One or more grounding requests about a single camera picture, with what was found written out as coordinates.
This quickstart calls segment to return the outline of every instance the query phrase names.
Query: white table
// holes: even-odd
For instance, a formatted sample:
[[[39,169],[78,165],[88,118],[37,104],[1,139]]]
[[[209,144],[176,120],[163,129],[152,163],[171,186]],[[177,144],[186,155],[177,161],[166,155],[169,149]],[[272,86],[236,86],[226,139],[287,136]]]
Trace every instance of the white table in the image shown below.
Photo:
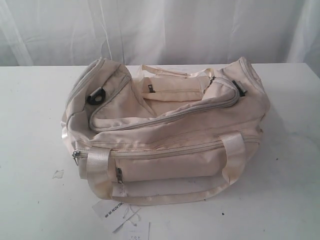
[[[304,63],[253,66],[271,101],[258,152],[214,198],[142,207],[150,240],[320,238],[320,79]],[[66,98],[84,68],[0,67],[1,240],[121,239],[92,210],[99,199],[61,140]],[[52,178],[56,170],[63,178]]]

